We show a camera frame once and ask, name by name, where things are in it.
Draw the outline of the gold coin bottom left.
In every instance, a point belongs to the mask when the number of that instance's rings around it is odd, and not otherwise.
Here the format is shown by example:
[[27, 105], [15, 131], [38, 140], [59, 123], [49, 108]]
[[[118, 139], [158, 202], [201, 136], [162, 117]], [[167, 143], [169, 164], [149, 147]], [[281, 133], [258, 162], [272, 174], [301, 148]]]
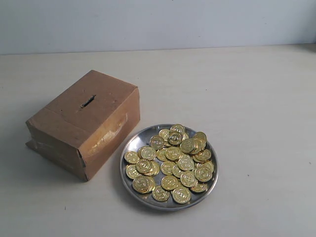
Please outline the gold coin bottom left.
[[154, 190], [152, 191], [152, 196], [154, 200], [159, 201], [159, 202], [164, 202], [169, 199], [170, 192], [164, 190], [162, 186], [155, 186]]

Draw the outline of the gold coin lower left stack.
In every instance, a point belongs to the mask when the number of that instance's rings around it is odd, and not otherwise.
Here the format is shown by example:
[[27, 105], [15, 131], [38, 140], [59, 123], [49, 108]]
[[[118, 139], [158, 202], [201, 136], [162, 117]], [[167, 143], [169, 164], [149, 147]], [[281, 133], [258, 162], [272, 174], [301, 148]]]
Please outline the gold coin lower left stack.
[[132, 187], [135, 191], [141, 194], [152, 192], [155, 189], [156, 183], [153, 177], [140, 175], [132, 182]]

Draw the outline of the gold coin left centre top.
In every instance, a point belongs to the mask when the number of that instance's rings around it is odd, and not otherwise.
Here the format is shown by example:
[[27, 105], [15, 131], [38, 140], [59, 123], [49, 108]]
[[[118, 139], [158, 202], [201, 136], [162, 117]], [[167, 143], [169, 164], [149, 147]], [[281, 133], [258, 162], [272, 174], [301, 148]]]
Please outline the gold coin left centre top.
[[136, 163], [136, 170], [145, 176], [153, 176], [155, 174], [154, 165], [147, 159], [139, 160]]

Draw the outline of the gold coin far left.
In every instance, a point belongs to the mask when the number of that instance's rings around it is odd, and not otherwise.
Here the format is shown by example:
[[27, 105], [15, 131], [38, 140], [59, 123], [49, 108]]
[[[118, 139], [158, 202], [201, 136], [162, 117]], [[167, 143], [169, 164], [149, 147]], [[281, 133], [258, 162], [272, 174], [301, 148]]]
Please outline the gold coin far left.
[[124, 159], [129, 164], [136, 164], [140, 160], [140, 157], [138, 156], [137, 152], [128, 151], [124, 154]]

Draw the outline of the gold coin upper left standing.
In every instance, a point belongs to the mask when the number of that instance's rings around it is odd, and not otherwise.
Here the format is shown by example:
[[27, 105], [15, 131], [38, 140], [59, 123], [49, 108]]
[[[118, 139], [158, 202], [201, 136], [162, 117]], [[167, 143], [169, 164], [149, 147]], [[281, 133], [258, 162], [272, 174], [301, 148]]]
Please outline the gold coin upper left standing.
[[160, 150], [164, 147], [165, 140], [159, 135], [154, 135], [150, 138], [150, 146], [155, 150]]

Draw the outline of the round silver metal plate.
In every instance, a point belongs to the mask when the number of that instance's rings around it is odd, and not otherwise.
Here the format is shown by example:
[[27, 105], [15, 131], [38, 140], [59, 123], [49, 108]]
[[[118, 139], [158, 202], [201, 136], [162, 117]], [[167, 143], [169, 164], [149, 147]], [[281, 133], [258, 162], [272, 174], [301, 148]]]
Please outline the round silver metal plate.
[[168, 211], [179, 211], [189, 207], [192, 207], [201, 201], [203, 201], [214, 189], [218, 180], [218, 159], [217, 155], [209, 142], [206, 142], [206, 148], [210, 149], [212, 152], [211, 161], [214, 164], [214, 172], [212, 179], [207, 182], [207, 190], [202, 193], [192, 194], [191, 200], [186, 204], [178, 204], [174, 202], [173, 198], [170, 197], [167, 201], [159, 202], [156, 201], [152, 194], [145, 193], [141, 194], [136, 192], [132, 187], [132, 180], [126, 175], [126, 165], [127, 162], [124, 159], [124, 154], [128, 151], [138, 151], [142, 146], [148, 145], [149, 140], [153, 135], [158, 134], [162, 129], [170, 129], [171, 124], [157, 124], [147, 127], [138, 133], [136, 133], [131, 139], [126, 143], [122, 150], [120, 161], [119, 161], [119, 172], [121, 176], [122, 183], [125, 189], [130, 193], [130, 195], [137, 201], [139, 201], [143, 206], [151, 209], [168, 212]]

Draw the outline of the gold coin front bottom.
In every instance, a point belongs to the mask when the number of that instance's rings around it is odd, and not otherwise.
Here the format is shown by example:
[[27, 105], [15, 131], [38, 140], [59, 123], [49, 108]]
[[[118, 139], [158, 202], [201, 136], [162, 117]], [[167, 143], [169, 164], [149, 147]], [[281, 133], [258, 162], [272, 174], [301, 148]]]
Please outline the gold coin front bottom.
[[185, 204], [191, 200], [191, 192], [185, 187], [178, 187], [172, 191], [172, 198], [178, 204]]

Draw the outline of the gold coin right side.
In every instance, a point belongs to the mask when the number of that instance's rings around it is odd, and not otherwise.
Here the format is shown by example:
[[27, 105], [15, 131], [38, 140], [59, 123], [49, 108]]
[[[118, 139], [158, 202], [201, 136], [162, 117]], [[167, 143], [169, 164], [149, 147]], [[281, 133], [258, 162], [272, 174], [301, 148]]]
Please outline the gold coin right side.
[[194, 171], [195, 177], [200, 182], [208, 182], [212, 178], [212, 170], [206, 166], [199, 166]]

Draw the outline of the gold coin lower centre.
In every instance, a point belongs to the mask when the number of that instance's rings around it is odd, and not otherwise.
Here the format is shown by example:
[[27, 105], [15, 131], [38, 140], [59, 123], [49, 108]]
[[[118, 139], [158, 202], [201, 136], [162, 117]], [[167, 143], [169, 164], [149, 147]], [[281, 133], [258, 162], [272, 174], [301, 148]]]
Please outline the gold coin lower centre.
[[173, 175], [166, 175], [161, 179], [161, 186], [167, 191], [172, 191], [178, 187], [178, 179]]

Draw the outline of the brown cardboard slotted box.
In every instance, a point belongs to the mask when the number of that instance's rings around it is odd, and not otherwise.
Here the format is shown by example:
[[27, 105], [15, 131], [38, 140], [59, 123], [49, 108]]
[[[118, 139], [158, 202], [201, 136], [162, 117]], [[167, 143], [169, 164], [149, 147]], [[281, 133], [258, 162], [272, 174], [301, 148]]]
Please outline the brown cardboard slotted box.
[[87, 182], [139, 121], [138, 87], [91, 70], [27, 120], [27, 147]]

